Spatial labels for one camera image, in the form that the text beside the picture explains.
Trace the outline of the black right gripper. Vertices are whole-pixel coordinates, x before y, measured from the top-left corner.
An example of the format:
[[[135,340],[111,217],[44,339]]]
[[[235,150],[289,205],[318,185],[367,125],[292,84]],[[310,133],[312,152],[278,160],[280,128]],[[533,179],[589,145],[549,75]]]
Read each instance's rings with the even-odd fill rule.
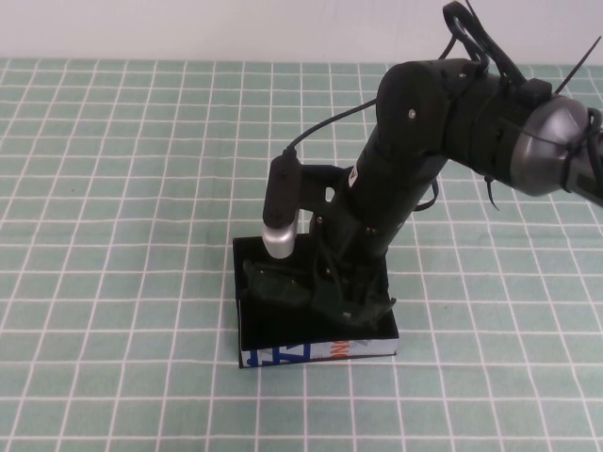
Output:
[[[315,204],[312,310],[332,321],[348,321],[343,295],[352,295],[350,323],[375,328],[394,305],[385,255],[399,229],[399,215],[387,209],[357,210],[346,200]]]

